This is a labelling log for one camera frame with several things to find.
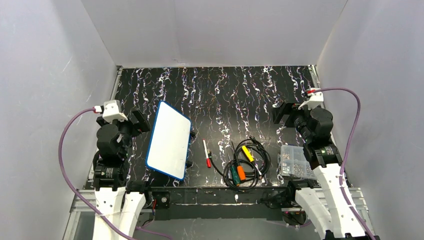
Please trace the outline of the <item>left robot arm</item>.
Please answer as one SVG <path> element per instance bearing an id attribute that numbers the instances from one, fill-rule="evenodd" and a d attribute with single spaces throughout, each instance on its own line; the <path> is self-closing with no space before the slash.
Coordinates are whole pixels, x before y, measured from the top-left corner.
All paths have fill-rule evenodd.
<path id="1" fill-rule="evenodd" d="M 95 196 L 94 240 L 125 240 L 134 234 L 138 218 L 146 204 L 143 183 L 127 183 L 130 170 L 128 152 L 133 139 L 151 127 L 146 116 L 135 109 L 131 122 L 122 112 L 105 107 L 98 117 L 96 133 L 99 158 L 94 161 Z"/>

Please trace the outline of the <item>blue framed whiteboard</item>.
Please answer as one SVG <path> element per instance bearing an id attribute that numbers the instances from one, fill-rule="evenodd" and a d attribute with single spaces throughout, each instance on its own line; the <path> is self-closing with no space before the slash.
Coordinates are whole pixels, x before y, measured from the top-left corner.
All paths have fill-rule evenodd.
<path id="1" fill-rule="evenodd" d="M 191 120 L 166 101 L 160 101 L 150 143 L 146 167 L 182 181 L 188 159 Z"/>

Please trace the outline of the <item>white red marker pen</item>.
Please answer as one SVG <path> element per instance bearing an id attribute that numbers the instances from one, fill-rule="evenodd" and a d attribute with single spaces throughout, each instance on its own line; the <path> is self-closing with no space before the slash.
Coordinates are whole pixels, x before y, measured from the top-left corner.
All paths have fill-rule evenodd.
<path id="1" fill-rule="evenodd" d="M 209 157 L 209 152 L 208 152 L 206 140 L 203 139 L 202 143 L 203 143 L 203 148 L 204 148 L 204 153 L 205 153 L 205 158 L 206 158 L 206 165 L 207 165 L 208 168 L 211 168 L 212 164 L 211 164 L 211 160 L 210 160 L 210 157 Z"/>

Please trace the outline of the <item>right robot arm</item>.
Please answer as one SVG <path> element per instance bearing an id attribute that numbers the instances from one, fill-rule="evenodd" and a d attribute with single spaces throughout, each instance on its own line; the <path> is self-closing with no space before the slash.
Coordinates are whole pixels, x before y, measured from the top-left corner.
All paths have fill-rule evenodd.
<path id="1" fill-rule="evenodd" d="M 341 172 L 343 160 L 331 140 L 333 115 L 320 106 L 284 102 L 272 109 L 273 122 L 284 116 L 284 125 L 304 140 L 303 154 L 318 182 L 291 180 L 284 200 L 300 206 L 323 240 L 378 240 L 359 215 Z"/>

